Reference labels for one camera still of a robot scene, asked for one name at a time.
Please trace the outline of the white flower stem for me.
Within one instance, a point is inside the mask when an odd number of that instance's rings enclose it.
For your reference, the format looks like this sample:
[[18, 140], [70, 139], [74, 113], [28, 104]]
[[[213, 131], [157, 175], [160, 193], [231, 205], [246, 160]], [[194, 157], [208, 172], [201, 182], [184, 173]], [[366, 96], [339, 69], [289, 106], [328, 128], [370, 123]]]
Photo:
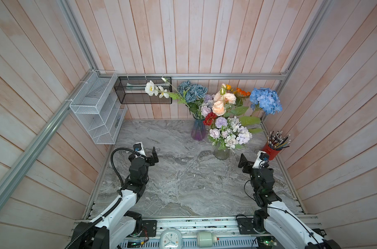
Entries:
[[177, 100], [178, 104], [188, 105], [185, 97], [178, 92], [177, 87], [175, 87], [167, 78], [161, 77], [164, 84], [172, 87], [172, 90], [167, 90], [166, 86], [157, 85], [152, 80], [147, 82], [145, 86], [145, 93], [149, 96], [158, 96], [160, 99], [172, 99]]

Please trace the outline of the peach peony stem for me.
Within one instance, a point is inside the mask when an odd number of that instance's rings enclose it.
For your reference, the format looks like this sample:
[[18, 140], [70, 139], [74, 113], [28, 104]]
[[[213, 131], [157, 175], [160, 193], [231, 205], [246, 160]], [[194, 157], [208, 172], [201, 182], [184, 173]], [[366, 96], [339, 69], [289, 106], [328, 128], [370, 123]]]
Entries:
[[223, 85], [221, 89], [215, 94], [213, 97], [214, 103], [219, 100], [223, 100], [225, 103], [226, 113], [223, 117], [230, 117], [230, 116], [241, 116], [243, 115], [249, 107], [247, 106], [236, 106], [236, 96], [234, 95], [234, 89], [231, 92], [227, 92]]
[[224, 101], [223, 100], [216, 101], [213, 104], [212, 112], [217, 116], [223, 116], [226, 113]]

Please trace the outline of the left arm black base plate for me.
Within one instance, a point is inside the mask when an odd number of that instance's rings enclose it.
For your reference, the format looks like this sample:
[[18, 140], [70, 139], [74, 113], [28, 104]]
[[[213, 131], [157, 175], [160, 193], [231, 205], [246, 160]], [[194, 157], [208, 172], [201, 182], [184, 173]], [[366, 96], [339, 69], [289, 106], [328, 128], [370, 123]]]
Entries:
[[155, 237], [157, 233], [157, 220], [137, 221], [135, 229], [129, 238]]

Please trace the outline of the blue rose bunch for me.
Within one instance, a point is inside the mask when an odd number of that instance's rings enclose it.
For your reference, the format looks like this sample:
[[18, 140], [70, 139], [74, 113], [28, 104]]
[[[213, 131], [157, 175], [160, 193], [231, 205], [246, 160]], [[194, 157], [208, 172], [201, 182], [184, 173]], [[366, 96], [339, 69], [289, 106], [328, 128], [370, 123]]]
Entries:
[[200, 117], [200, 108], [208, 93], [208, 88], [199, 84], [192, 84], [190, 81], [178, 85], [178, 93], [183, 97], [185, 105], [196, 117]]

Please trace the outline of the red gerbera stem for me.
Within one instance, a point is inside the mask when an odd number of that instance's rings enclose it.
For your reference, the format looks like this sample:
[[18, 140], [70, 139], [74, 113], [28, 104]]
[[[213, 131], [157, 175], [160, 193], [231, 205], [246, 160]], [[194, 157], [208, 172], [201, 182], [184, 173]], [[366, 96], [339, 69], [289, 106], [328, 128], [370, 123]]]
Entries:
[[212, 126], [217, 120], [217, 118], [218, 116], [214, 114], [213, 112], [211, 112], [206, 116], [205, 120], [203, 121], [203, 124], [205, 126]]

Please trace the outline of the pastel purple flower bunch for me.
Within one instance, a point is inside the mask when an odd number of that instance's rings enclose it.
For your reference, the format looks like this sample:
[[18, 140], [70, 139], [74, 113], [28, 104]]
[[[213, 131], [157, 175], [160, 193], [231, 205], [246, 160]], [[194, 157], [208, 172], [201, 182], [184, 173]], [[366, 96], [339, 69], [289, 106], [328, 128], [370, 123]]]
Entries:
[[200, 107], [203, 118], [206, 118], [212, 112], [213, 103], [213, 95], [206, 94]]

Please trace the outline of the clear grey glass vase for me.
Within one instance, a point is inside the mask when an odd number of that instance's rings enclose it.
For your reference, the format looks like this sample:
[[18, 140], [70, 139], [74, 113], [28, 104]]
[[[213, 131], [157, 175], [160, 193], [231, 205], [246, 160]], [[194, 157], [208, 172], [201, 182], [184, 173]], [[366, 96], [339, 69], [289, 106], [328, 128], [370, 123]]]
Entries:
[[213, 152], [218, 160], [226, 160], [230, 157], [230, 150], [224, 144], [216, 144]]

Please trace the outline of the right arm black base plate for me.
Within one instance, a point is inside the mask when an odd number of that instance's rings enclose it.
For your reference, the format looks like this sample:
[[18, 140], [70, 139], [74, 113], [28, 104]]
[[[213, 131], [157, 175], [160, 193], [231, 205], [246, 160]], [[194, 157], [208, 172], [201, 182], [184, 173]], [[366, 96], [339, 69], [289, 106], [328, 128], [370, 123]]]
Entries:
[[261, 228], [254, 227], [252, 218], [248, 218], [243, 215], [238, 215], [236, 217], [236, 222], [238, 224], [239, 233], [241, 235], [266, 233], [266, 230], [264, 230], [262, 227]]

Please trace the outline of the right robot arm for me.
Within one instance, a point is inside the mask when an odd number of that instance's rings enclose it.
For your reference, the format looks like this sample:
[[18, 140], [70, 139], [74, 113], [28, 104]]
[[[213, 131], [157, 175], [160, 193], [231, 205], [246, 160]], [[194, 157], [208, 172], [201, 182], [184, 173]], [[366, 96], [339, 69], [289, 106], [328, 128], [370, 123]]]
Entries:
[[269, 155], [260, 151], [255, 162], [240, 155], [238, 167], [248, 174], [258, 210], [254, 212], [253, 229], [269, 233], [286, 249], [339, 249], [334, 240], [324, 237], [302, 222], [274, 192], [274, 170], [269, 168]]

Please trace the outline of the orange gerbera stem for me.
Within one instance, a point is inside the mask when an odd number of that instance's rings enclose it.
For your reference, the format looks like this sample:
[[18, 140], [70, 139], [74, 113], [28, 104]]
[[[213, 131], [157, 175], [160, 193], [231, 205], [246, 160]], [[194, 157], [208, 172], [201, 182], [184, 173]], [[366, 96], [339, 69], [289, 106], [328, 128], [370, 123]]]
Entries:
[[236, 96], [236, 106], [243, 106], [244, 100], [249, 98], [251, 93], [241, 90], [240, 88], [237, 88], [234, 91], [234, 95]]

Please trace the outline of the blue purple glass vase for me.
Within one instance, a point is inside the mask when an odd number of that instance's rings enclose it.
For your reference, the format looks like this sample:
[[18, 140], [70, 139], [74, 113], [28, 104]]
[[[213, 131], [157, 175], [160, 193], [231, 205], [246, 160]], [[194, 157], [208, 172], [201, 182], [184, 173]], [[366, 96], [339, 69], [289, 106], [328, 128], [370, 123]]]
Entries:
[[191, 131], [191, 136], [196, 141], [202, 141], [207, 136], [204, 119], [194, 119], [194, 125]]

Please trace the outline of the orange poppy flower bunch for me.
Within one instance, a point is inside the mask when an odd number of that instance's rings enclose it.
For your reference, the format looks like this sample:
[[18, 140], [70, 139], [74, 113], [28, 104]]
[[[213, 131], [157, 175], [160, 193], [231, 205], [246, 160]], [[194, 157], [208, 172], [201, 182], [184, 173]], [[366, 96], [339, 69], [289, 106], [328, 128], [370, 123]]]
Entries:
[[223, 88], [224, 88], [227, 92], [231, 92], [231, 91], [232, 91], [232, 86], [231, 86], [231, 85], [223, 84]]

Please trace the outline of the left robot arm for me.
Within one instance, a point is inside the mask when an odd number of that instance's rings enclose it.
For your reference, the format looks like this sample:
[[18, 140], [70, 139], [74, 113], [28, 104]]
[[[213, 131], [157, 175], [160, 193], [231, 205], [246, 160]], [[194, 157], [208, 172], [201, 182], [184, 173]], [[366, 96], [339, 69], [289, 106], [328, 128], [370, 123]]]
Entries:
[[[113, 157], [118, 151], [128, 151], [131, 154], [129, 175], [123, 179], [115, 167]], [[120, 147], [110, 156], [111, 167], [120, 180], [121, 187], [117, 197], [98, 216], [89, 222], [80, 222], [74, 229], [67, 249], [120, 249], [127, 237], [144, 236], [141, 242], [130, 242], [131, 247], [145, 245], [149, 239], [148, 229], [143, 225], [142, 215], [130, 209], [143, 196], [149, 181], [149, 167], [159, 162], [156, 149], [147, 156], [143, 144], [136, 143], [133, 149]]]

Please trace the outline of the blue hydrangea stem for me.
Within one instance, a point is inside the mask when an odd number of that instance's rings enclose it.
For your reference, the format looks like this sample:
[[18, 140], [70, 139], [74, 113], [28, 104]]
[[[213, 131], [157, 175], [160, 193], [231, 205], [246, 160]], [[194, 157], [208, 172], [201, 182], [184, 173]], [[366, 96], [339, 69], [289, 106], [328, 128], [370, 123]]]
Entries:
[[250, 97], [251, 115], [263, 111], [266, 115], [274, 115], [283, 110], [282, 103], [276, 91], [270, 88], [254, 88]]

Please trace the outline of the white lilac flower bunch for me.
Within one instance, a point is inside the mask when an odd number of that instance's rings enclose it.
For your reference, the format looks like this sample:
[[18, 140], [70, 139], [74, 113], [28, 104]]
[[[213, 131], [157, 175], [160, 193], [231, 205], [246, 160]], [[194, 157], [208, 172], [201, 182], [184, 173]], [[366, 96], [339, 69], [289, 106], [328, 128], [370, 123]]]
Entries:
[[252, 117], [218, 117], [211, 125], [208, 138], [213, 146], [219, 149], [236, 149], [247, 144], [253, 137], [252, 132], [245, 122]]

